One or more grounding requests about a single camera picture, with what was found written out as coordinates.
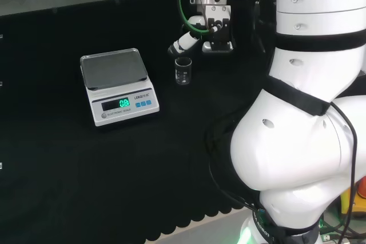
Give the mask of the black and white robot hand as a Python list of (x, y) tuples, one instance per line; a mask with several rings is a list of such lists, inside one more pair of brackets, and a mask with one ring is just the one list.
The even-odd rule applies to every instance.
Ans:
[(204, 15), (195, 15), (188, 19), (195, 31), (187, 28), (187, 32), (169, 46), (168, 53), (175, 58), (183, 57), (199, 45), (204, 54), (231, 53), (234, 48), (231, 11), (229, 5), (205, 5)]

